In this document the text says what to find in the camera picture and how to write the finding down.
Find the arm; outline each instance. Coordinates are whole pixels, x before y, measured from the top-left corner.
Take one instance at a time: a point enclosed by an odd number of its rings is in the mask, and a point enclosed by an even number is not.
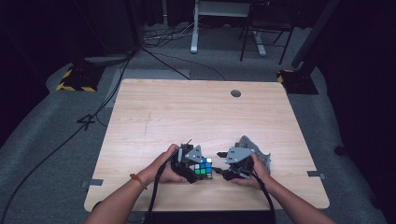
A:
[[[145,186],[148,186],[154,181],[160,166],[168,159],[176,150],[177,145],[172,145],[166,152],[163,152],[152,164],[140,171],[137,176],[143,181]],[[187,180],[175,174],[170,164],[166,164],[166,168],[160,178],[161,182],[187,182]],[[85,223],[125,223],[130,215],[134,203],[144,190],[139,181],[130,179],[119,189],[111,193],[91,212]]]
[[[285,209],[293,223],[335,223],[312,204],[306,202],[274,180],[262,162],[257,158],[256,154],[252,154],[251,157],[254,161],[254,170],[262,182],[265,183],[268,193]],[[233,179],[231,182],[261,189],[256,179]]]

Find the desk leg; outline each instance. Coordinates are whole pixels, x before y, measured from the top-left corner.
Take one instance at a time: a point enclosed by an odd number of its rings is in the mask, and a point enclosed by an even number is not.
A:
[[[262,44],[262,38],[260,37],[260,32],[253,31],[254,41],[256,41],[257,49],[262,57],[267,55],[264,45]]]
[[[195,0],[195,9],[194,9],[194,29],[192,31],[192,40],[191,40],[191,53],[196,53],[198,51],[198,15],[199,15],[199,0]]]

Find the wooden table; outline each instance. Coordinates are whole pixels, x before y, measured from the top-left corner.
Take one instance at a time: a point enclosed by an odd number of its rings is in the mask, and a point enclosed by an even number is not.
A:
[[[231,96],[232,90],[241,92]],[[108,124],[85,209],[93,206],[150,164],[172,143],[202,147],[213,166],[228,168],[217,152],[241,136],[271,153],[272,176],[317,208],[329,206],[288,97],[279,83],[124,79]],[[135,211],[147,211],[152,185]],[[281,208],[274,200],[275,208]],[[154,211],[269,210],[260,190],[236,186],[213,174],[194,184],[160,184]]]

